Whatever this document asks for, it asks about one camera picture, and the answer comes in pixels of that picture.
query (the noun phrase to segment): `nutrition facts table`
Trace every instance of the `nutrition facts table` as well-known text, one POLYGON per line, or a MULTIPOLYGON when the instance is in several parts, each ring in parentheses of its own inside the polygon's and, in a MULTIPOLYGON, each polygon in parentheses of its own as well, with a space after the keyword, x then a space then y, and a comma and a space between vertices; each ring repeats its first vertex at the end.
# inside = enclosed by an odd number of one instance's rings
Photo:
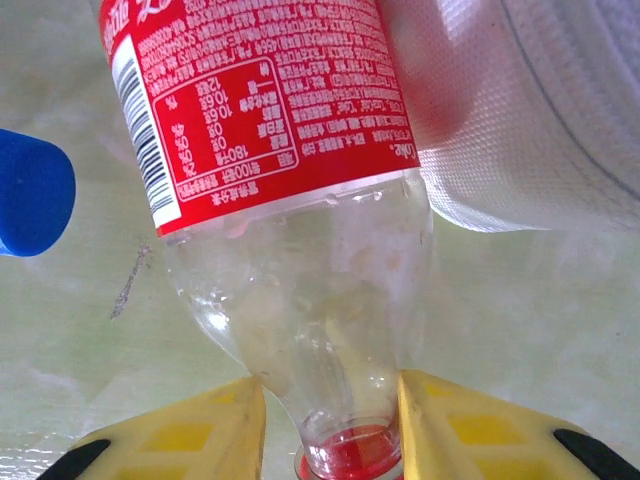
POLYGON ((180 200, 209 195, 216 206, 235 202, 259 193, 256 179, 298 165, 274 73, 269 58, 257 58, 154 100, 154 113, 173 120, 161 124, 161 136, 168 156, 180 159, 181 168, 174 164, 172 172, 180 200), (195 115, 204 122, 192 121, 195 115), (197 162, 192 145, 198 146, 197 162))
POLYGON ((160 235, 419 166, 377 0, 106 0, 160 235))

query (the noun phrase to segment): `white fabric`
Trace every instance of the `white fabric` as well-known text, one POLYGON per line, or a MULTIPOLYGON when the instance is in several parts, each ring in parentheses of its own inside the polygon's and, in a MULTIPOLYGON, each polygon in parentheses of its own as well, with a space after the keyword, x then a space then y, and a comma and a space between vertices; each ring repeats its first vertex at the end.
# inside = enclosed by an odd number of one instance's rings
POLYGON ((388 0, 434 209, 640 230, 640 1, 388 0))

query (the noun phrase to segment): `plastic bottle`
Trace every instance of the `plastic bottle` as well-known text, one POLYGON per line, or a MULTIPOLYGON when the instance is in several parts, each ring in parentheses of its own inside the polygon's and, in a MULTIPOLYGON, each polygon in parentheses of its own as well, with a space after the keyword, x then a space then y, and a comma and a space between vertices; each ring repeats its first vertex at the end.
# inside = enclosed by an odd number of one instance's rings
POLYGON ((301 478, 398 478, 431 213, 377 0, 92 4, 179 295, 287 410, 301 478))

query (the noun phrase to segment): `green surface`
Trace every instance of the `green surface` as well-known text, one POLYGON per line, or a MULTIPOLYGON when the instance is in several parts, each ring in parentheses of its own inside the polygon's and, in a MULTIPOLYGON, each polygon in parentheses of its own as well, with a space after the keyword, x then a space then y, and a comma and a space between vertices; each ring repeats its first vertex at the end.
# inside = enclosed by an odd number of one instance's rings
MULTIPOLYGON (((16 480, 91 430, 244 371, 169 285, 88 6, 0 0, 0 45, 0 127, 58 144, 79 181, 53 249, 0 258, 0 478, 16 480)), ((640 465, 639 238, 437 220, 435 255, 424 318, 399 326, 405 366, 566 418, 640 465)), ((268 401, 264 477, 293 478, 295 431, 268 401)))

